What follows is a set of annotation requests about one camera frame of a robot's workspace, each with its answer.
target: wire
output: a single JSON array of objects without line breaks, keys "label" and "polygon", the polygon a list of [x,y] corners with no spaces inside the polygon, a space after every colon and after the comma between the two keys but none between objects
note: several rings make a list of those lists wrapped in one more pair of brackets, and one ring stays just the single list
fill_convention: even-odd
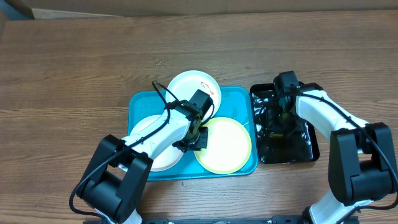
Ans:
[{"label": "wire", "polygon": [[[364,128],[362,128],[359,124],[355,123],[351,117],[349,117],[347,114],[345,114],[344,112],[342,112],[339,107],[337,107],[335,104],[333,104],[330,101],[325,100],[323,97],[318,97],[318,96],[313,96],[313,95],[309,95],[309,94],[305,94],[305,93],[299,93],[296,94],[295,96],[306,96],[306,97],[310,97],[316,100],[320,100],[324,103],[326,103],[327,105],[331,106],[335,111],[337,111],[340,115],[342,115],[342,117],[344,117],[345,120],[347,120],[347,122],[349,122],[350,124],[352,124],[353,126],[355,126],[356,128],[358,128],[363,134],[364,136],[369,140],[369,142],[371,143],[371,145],[375,148],[375,150],[377,151],[377,153],[383,158],[384,162],[387,164],[393,178],[394,178],[394,183],[395,186],[398,187],[398,178],[397,178],[397,174],[394,172],[392,165],[390,164],[390,162],[388,161],[386,155],[384,155],[384,153],[381,151],[380,147],[377,145],[377,143],[373,140],[373,138],[365,131]],[[389,210],[392,208],[395,208],[398,205],[398,191],[397,191],[397,197],[395,199],[395,201],[387,206],[372,206],[372,205],[363,205],[363,206],[357,206],[354,209],[352,209],[350,212],[348,212],[343,218],[341,218],[339,221],[337,221],[337,224],[340,224],[341,222],[343,222],[344,220],[346,220],[348,217],[352,216],[353,213],[357,212],[360,209],[373,209],[373,210]]]},{"label": "wire", "polygon": [[205,125],[207,122],[209,122],[209,120],[210,120],[210,118],[213,116],[213,113],[214,113],[214,103],[212,103],[211,104],[212,105],[212,109],[211,109],[211,114],[210,114],[210,116],[204,121],[204,122],[202,122],[201,124],[200,124],[200,126],[203,126],[203,125]]},{"label": "wire", "polygon": [[110,162],[112,162],[114,159],[116,159],[117,157],[119,157],[120,155],[124,154],[125,152],[127,152],[128,150],[130,150],[131,148],[133,148],[134,146],[144,142],[146,139],[150,138],[151,136],[153,136],[155,133],[157,133],[158,131],[160,131],[164,126],[166,126],[166,124],[170,121],[170,108],[167,106],[167,102],[166,99],[162,96],[162,94],[160,93],[159,89],[156,87],[156,85],[159,85],[160,87],[162,87],[163,89],[165,89],[166,91],[168,91],[177,101],[179,101],[177,99],[177,97],[175,97],[175,95],[168,90],[166,87],[164,87],[162,84],[160,84],[157,81],[152,81],[152,86],[154,87],[155,91],[157,92],[157,94],[160,96],[160,98],[162,99],[163,103],[166,106],[166,110],[167,110],[167,118],[166,120],[163,122],[162,125],[160,125],[157,129],[153,130],[151,133],[149,133],[148,135],[140,138],[140,140],[128,145],[127,147],[124,147],[122,150],[120,150],[119,152],[115,153],[114,155],[112,155],[109,159],[107,159],[106,161],[104,161],[102,164],[100,164],[97,168],[95,168],[92,172],[90,172],[82,181],[80,181],[76,187],[72,190],[72,193],[70,194],[69,197],[69,207],[70,210],[72,210],[73,212],[80,214],[80,215],[92,215],[92,216],[96,216],[99,217],[101,219],[106,220],[107,218],[99,213],[96,212],[86,212],[86,211],[82,211],[79,210],[77,208],[75,208],[75,206],[73,206],[73,198],[75,197],[75,194],[77,193],[77,190],[95,173],[97,172],[100,168],[102,168],[103,166],[107,166]]}]

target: plate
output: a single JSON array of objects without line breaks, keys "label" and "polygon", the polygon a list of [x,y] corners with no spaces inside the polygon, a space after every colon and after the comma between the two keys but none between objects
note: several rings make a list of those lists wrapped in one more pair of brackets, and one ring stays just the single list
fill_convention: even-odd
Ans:
[{"label": "plate", "polygon": [[[167,87],[179,100],[190,100],[197,90],[209,94],[214,103],[213,116],[217,113],[221,104],[221,90],[216,80],[209,74],[201,71],[191,70],[183,72],[170,82]],[[170,93],[166,93],[166,101],[173,102],[175,99]],[[203,120],[210,117],[210,108],[205,114]]]},{"label": "plate", "polygon": [[206,170],[215,174],[231,174],[249,160],[251,139],[243,125],[231,118],[213,118],[208,127],[207,148],[195,151],[195,156]]},{"label": "plate", "polygon": [[[139,131],[143,130],[148,125],[156,121],[156,119],[159,117],[160,115],[152,115],[142,119],[133,127],[130,135],[136,134]],[[154,163],[152,164],[152,167],[150,168],[150,171],[158,172],[167,170],[168,168],[174,166],[181,159],[182,155],[183,152],[181,150],[177,149],[176,147],[169,146],[164,152],[156,157]]]}]

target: wooden table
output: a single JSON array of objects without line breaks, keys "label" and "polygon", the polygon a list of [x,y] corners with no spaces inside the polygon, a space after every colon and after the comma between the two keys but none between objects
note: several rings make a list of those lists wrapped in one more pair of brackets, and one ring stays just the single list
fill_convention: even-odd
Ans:
[{"label": "wooden table", "polygon": [[[192,69],[246,89],[294,70],[356,116],[389,125],[398,149],[398,11],[9,21],[0,44],[0,222],[81,223],[68,198],[99,141],[126,135],[129,100],[152,90],[150,81],[167,85]],[[329,144],[317,137],[314,163],[151,182],[138,211],[172,219],[301,214],[329,188]],[[396,223],[398,208],[360,217]]]}]

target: black container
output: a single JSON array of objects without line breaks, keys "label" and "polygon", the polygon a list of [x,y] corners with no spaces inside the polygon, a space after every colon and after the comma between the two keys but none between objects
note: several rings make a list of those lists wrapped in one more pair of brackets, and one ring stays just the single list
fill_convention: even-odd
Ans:
[{"label": "black container", "polygon": [[312,124],[302,119],[292,119],[284,125],[275,122],[280,116],[280,107],[273,83],[253,85],[250,88],[250,99],[257,153],[261,162],[312,162],[319,158],[318,142]]}]

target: blue tray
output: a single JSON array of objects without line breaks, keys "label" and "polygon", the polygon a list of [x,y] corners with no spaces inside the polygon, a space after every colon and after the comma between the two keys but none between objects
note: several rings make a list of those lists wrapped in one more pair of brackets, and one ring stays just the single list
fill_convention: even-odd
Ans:
[{"label": "blue tray", "polygon": [[[166,91],[163,90],[161,93],[165,96]],[[130,134],[132,128],[140,120],[148,116],[161,114],[163,109],[163,101],[156,91],[143,91],[135,94],[131,98],[129,105],[128,133]],[[193,151],[188,151],[173,167],[160,172],[151,172],[148,180],[182,180],[251,174],[256,169],[259,161],[249,93],[240,86],[221,87],[221,105],[215,117],[233,118],[241,123],[248,131],[251,138],[252,150],[248,162],[242,169],[232,174],[214,174],[207,171],[199,164]]]}]

